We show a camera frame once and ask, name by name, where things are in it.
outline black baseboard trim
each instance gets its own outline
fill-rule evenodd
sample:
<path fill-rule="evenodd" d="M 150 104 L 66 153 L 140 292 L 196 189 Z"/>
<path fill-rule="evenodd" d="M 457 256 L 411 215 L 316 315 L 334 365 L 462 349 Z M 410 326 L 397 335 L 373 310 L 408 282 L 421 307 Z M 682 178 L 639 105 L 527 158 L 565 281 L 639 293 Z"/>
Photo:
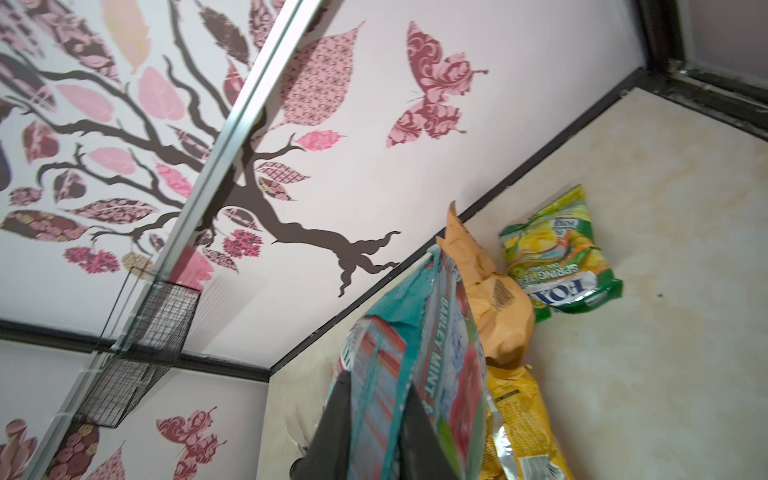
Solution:
<path fill-rule="evenodd" d="M 555 136 L 551 141 L 549 141 L 549 143 L 547 143 L 541 150 L 533 154 L 532 157 L 530 157 L 522 165 L 517 167 L 515 171 L 509 174 L 504 180 L 496 184 L 495 187 L 493 187 L 491 190 L 488 191 L 488 193 L 480 197 L 479 200 L 474 202 L 467 210 L 464 210 L 464 212 L 462 212 L 458 217 L 462 220 L 462 222 L 466 222 L 467 220 L 472 218 L 483 207 L 488 205 L 488 203 L 491 200 L 496 198 L 502 191 L 510 187 L 514 182 L 520 180 L 533 167 L 540 164 L 542 160 L 544 160 L 546 157 L 551 155 L 562 144 L 568 141 L 569 138 L 576 135 L 582 128 L 589 125 L 590 122 L 592 122 L 595 118 L 600 116 L 600 114 L 606 111 L 611 105 L 616 103 L 624 95 L 624 93 L 626 93 L 626 91 L 637 86 L 637 83 L 639 82 L 640 78 L 644 78 L 647 75 L 648 73 L 642 68 L 638 68 L 636 71 L 632 72 L 618 85 L 613 87 L 605 96 L 603 96 L 603 98 L 601 98 L 600 100 L 595 102 L 591 107 L 589 107 L 587 111 L 581 114 L 579 118 L 573 121 L 563 131 L 561 131 L 557 136 Z M 424 243 L 420 248 L 417 249 L 416 252 L 411 254 L 410 257 L 406 258 L 401 263 L 399 263 L 398 266 L 390 270 L 389 273 L 387 273 L 387 275 L 384 278 L 379 280 L 379 282 L 377 282 L 376 285 L 368 289 L 368 291 L 365 292 L 363 295 L 361 295 L 360 298 L 355 300 L 352 303 L 352 305 L 346 307 L 344 310 L 339 312 L 338 315 L 328 320 L 323 326 L 321 326 L 319 329 L 312 332 L 310 336 L 302 340 L 302 342 L 299 345 L 294 347 L 282 359 L 280 359 L 277 363 L 275 363 L 272 366 L 272 368 L 270 369 L 272 372 L 272 375 L 274 375 L 277 371 L 282 369 L 288 362 L 295 359 L 296 356 L 298 356 L 301 352 L 303 352 L 308 346 L 315 343 L 315 341 L 318 338 L 320 338 L 325 332 L 330 330 L 338 322 L 344 319 L 354 309 L 362 305 L 362 303 L 368 300 L 374 293 L 381 290 L 387 283 L 392 281 L 392 279 L 394 279 L 400 273 L 404 272 L 409 266 L 413 265 L 415 261 L 417 261 L 426 253 L 428 248 L 430 248 L 432 245 L 435 244 L 435 236 L 442 236 L 444 232 L 445 232 L 445 229 L 442 229 L 439 232 L 437 232 L 435 235 L 432 235 L 429 238 L 429 240 L 427 240 L 426 243 Z"/>
<path fill-rule="evenodd" d="M 11 322 L 3 319 L 0 319 L 0 339 L 81 353 L 107 352 L 114 343 L 114 340 L 109 339 L 100 341 L 97 336 L 67 332 L 45 326 L 34 326 L 27 323 Z M 268 369 L 193 353 L 181 353 L 181 357 L 174 364 L 174 368 L 256 382 L 266 383 L 270 381 L 270 371 Z"/>

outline wire mesh basket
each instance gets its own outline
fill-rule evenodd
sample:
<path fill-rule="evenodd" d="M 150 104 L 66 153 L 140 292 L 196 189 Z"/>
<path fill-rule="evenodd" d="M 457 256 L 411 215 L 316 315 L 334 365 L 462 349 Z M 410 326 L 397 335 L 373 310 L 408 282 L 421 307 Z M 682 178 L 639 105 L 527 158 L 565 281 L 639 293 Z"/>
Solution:
<path fill-rule="evenodd" d="M 143 270 L 136 277 L 152 279 Z M 117 427 L 179 360 L 200 291 L 159 279 L 152 279 L 148 289 L 125 341 L 106 359 L 78 408 L 76 422 Z"/>

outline green and yellow candy bag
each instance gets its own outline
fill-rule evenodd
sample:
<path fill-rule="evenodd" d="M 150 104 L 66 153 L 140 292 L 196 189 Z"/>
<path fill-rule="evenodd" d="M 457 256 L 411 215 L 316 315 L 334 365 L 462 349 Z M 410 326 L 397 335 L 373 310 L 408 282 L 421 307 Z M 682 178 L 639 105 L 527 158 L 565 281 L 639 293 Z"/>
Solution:
<path fill-rule="evenodd" d="M 537 322 L 550 308 L 583 313 L 621 296 L 622 281 L 594 245 L 581 185 L 500 237 L 509 276 L 531 297 Z"/>

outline beige marble surface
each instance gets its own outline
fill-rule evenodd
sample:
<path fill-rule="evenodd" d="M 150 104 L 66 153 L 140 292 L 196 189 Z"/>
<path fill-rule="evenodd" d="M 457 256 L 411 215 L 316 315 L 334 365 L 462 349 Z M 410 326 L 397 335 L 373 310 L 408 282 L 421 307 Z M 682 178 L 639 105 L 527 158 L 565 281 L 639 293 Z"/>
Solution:
<path fill-rule="evenodd" d="M 500 229 L 577 183 L 624 298 L 538 324 L 527 354 L 576 477 L 765 478 L 768 144 L 632 91 L 468 228 L 501 265 Z M 270 380 L 259 480 L 288 478 L 285 418 L 316 422 L 378 298 Z"/>

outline barcode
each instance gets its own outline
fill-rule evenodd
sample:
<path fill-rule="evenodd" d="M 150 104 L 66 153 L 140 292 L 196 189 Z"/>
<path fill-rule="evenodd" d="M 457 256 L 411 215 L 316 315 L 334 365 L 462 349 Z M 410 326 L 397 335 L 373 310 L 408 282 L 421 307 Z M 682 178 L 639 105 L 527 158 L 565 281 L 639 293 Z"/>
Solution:
<path fill-rule="evenodd" d="M 523 480 L 565 480 L 563 471 L 549 461 L 549 455 L 518 458 L 523 468 Z"/>

